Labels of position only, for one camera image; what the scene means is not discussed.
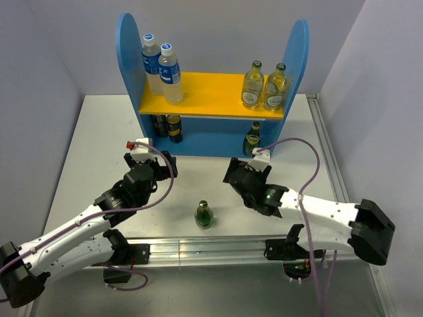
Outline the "dark can front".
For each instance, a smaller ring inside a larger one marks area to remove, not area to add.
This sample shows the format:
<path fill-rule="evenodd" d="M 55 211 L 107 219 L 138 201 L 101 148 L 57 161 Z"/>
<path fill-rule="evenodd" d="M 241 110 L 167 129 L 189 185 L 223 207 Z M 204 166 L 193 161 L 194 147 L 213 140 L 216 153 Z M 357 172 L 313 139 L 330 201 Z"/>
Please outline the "dark can front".
<path fill-rule="evenodd" d="M 183 140 L 181 117 L 168 115 L 166 117 L 169 139 L 172 143 L 180 143 Z"/>

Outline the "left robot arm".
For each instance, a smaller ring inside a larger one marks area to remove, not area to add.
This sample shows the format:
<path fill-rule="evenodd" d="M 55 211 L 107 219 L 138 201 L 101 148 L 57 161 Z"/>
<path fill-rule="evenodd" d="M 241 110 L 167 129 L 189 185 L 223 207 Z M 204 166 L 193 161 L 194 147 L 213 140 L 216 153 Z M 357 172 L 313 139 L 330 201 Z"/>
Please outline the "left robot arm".
<path fill-rule="evenodd" d="M 1 246 L 1 302 L 20 308 L 37 299 L 48 283 L 90 265 L 112 267 L 128 258 L 126 238 L 115 228 L 138 211 L 162 202 L 169 191 L 150 203 L 151 194 L 163 180 L 178 176 L 176 157 L 167 151 L 157 158 L 147 154 L 136 160 L 124 158 L 129 171 L 94 203 L 62 226 L 30 242 Z"/>

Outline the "green glass bottle front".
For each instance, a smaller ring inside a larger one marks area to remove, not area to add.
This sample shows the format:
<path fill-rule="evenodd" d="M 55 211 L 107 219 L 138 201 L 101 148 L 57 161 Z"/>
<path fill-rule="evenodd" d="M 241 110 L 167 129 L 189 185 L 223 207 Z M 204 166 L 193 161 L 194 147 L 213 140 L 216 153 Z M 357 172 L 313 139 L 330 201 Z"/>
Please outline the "green glass bottle front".
<path fill-rule="evenodd" d="M 214 215 L 206 200 L 201 200 L 197 210 L 194 213 L 196 224 L 202 229 L 208 229 L 212 226 Z"/>

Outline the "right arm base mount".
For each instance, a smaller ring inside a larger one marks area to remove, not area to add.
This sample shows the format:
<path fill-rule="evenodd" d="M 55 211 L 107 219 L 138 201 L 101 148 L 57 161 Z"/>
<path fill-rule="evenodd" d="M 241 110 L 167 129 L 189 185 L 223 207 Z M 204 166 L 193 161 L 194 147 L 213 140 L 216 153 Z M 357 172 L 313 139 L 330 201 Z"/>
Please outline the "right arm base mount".
<path fill-rule="evenodd" d="M 304 280 L 311 276 L 309 252 L 298 244 L 299 238 L 271 238 L 265 240 L 264 257 L 270 261 L 288 262 L 284 273 L 289 279 Z"/>

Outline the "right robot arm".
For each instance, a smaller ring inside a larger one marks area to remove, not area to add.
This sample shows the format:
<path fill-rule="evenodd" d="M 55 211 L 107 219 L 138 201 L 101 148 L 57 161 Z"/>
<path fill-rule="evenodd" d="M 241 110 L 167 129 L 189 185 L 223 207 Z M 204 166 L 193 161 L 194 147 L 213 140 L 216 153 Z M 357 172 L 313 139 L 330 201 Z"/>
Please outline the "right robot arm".
<path fill-rule="evenodd" d="M 249 162 L 230 160 L 223 181 L 242 197 L 246 207 L 267 217 L 293 220 L 286 242 L 291 259 L 321 250 L 353 252 L 359 259 L 385 265 L 395 225 L 372 200 L 340 203 L 267 184 L 270 166 L 257 170 Z"/>

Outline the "Pocari bottle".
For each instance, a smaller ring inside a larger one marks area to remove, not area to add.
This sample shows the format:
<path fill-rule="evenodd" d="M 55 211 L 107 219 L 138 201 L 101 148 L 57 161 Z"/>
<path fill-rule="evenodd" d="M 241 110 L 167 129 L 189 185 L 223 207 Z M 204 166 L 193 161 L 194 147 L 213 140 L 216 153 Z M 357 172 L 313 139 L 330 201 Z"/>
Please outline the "Pocari bottle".
<path fill-rule="evenodd" d="M 159 75 L 163 83 L 163 94 L 166 102 L 173 105 L 181 103 L 184 94 L 181 83 L 180 65 L 170 43 L 161 45 Z"/>
<path fill-rule="evenodd" d="M 154 35 L 151 33 L 143 36 L 143 43 L 144 46 L 142 47 L 141 53 L 149 89 L 154 95 L 163 95 L 163 85 L 159 74 L 161 49 L 157 45 Z"/>

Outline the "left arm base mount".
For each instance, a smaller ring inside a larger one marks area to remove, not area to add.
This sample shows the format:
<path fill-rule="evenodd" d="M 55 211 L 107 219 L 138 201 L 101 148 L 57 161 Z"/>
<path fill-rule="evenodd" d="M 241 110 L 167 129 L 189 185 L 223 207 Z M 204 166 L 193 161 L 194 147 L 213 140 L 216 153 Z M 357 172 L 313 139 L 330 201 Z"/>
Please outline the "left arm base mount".
<path fill-rule="evenodd" d="M 149 244 L 128 244 L 116 249 L 113 256 L 104 263 L 103 280 L 110 288 L 120 291 L 131 291 L 143 288 L 148 282 L 148 277 L 143 272 L 134 269 L 134 265 L 146 265 L 149 261 Z M 126 284 L 131 277 L 140 275 L 144 277 L 144 282 L 139 287 L 123 288 L 117 284 Z"/>

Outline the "dark can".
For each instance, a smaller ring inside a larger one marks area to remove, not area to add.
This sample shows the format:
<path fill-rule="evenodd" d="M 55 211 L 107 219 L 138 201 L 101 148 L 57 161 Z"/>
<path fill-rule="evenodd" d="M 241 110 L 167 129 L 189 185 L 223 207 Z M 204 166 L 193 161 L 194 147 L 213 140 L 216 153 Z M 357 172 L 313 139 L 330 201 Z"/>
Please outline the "dark can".
<path fill-rule="evenodd" d="M 180 143 L 183 140 L 181 117 L 168 115 L 166 117 L 169 139 L 172 143 Z"/>
<path fill-rule="evenodd" d="M 168 128 L 165 115 L 151 115 L 154 132 L 157 137 L 167 137 Z"/>

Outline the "green glass bottle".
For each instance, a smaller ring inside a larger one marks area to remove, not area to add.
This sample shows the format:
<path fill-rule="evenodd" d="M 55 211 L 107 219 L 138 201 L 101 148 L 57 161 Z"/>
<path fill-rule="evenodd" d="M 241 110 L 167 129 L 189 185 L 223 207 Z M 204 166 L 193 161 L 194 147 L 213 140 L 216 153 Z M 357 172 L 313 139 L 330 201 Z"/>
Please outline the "green glass bottle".
<path fill-rule="evenodd" d="M 194 213 L 196 224 L 202 229 L 208 229 L 212 226 L 214 215 L 206 200 L 201 200 L 197 210 Z"/>
<path fill-rule="evenodd" d="M 253 122 L 243 141 L 243 153 L 251 157 L 253 149 L 260 146 L 260 123 Z"/>

